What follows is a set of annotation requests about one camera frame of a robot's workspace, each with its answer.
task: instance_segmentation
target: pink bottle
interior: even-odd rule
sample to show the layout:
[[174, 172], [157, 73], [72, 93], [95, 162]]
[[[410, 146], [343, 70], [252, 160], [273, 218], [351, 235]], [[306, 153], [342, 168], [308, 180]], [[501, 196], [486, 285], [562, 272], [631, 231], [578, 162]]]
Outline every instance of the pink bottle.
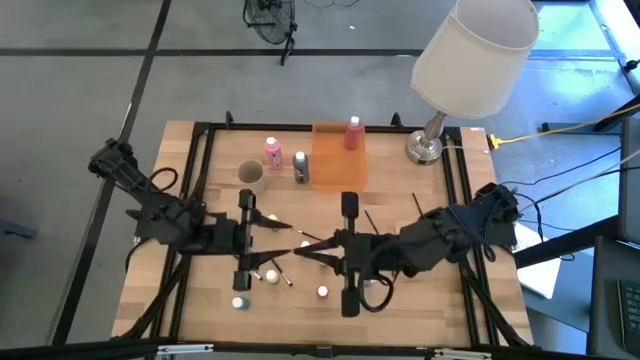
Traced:
[[358, 148], [358, 141], [360, 140], [360, 133], [362, 132], [363, 125], [360, 123], [360, 118], [352, 116], [351, 121], [347, 124], [347, 130], [344, 133], [344, 148], [347, 150], [355, 150]]
[[282, 169], [282, 150], [280, 142], [274, 137], [268, 137], [264, 143], [264, 152], [267, 156], [267, 162], [272, 169]]

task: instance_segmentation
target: desk fan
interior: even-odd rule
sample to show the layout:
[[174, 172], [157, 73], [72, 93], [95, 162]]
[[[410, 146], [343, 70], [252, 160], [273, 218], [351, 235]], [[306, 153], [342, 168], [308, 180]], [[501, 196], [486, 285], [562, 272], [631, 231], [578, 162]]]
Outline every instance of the desk fan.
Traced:
[[254, 28], [264, 41], [274, 45], [287, 41], [280, 57], [283, 66], [296, 44], [293, 39], [293, 32], [298, 29], [295, 15], [294, 0], [245, 0], [242, 9], [244, 23]]

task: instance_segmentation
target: white lampshade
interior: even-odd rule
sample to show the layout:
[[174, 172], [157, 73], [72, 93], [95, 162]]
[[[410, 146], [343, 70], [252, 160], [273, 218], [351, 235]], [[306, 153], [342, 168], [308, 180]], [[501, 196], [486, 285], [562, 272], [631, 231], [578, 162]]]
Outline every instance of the white lampshade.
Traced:
[[458, 0], [416, 61], [411, 87], [448, 115], [493, 115], [507, 103], [538, 31], [529, 0]]

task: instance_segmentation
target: white bottle cap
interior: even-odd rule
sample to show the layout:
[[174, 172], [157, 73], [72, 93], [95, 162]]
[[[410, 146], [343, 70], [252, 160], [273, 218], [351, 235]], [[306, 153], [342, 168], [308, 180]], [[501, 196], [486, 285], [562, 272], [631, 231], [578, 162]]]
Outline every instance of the white bottle cap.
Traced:
[[234, 297], [233, 300], [231, 300], [231, 306], [233, 306], [234, 309], [242, 309], [244, 307], [244, 299], [240, 296]]
[[275, 284], [278, 281], [278, 273], [275, 270], [268, 270], [265, 276], [270, 283]]
[[324, 285], [318, 286], [318, 296], [325, 297], [327, 295], [329, 295], [329, 288]]

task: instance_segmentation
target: orange translucent block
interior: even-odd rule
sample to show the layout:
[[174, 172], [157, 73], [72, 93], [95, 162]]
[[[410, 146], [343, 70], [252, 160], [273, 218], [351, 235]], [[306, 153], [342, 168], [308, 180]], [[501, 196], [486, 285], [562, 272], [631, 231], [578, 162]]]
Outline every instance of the orange translucent block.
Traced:
[[362, 191], [367, 185], [364, 129], [358, 147], [344, 148], [346, 122], [314, 123], [311, 144], [311, 184], [319, 191]]

